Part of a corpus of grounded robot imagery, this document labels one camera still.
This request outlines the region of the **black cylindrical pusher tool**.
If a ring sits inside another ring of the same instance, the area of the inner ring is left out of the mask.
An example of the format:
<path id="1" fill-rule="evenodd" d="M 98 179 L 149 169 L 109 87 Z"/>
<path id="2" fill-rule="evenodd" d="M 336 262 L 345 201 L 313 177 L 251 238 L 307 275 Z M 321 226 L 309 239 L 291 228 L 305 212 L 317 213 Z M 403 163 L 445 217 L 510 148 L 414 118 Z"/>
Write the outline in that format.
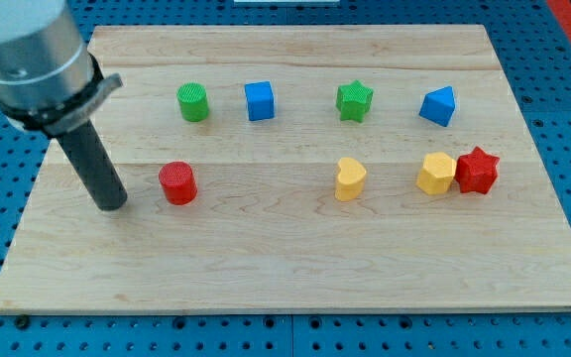
<path id="1" fill-rule="evenodd" d="M 124 205 L 127 191 L 90 121 L 57 137 L 57 141 L 100 210 Z"/>

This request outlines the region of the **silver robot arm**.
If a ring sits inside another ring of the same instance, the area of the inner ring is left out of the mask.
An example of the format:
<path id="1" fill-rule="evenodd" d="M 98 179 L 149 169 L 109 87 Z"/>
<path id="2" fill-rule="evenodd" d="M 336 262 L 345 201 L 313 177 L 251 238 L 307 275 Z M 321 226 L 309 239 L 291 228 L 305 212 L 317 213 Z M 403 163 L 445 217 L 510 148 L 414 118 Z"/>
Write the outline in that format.
<path id="1" fill-rule="evenodd" d="M 0 110 L 57 140 L 101 210 L 120 208 L 127 191 L 90 116 L 121 85 L 102 73 L 65 0 L 0 0 Z"/>

